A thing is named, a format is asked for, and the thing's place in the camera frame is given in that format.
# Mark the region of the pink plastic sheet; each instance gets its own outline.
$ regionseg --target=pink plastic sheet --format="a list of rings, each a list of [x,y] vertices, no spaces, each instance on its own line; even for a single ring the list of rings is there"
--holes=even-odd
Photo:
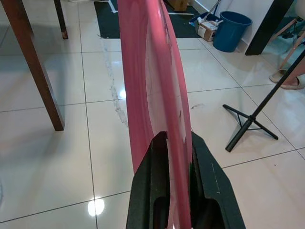
[[[190,229],[191,125],[181,58],[163,1],[118,0],[134,172],[160,131],[168,137],[168,228]]]

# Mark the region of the sandal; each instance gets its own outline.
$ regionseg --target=sandal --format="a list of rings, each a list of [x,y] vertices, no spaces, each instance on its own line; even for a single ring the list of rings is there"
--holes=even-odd
[[[297,85],[284,85],[282,84],[281,85],[281,88],[284,88],[284,89],[303,89],[305,87],[305,80],[304,80],[304,77],[305,77],[305,74],[301,75],[303,76],[303,78],[299,78],[299,76],[296,78],[297,81],[298,81],[298,84]]]
[[[269,76],[269,80],[271,80],[273,83],[277,83],[286,72],[287,69],[279,69],[274,74]]]

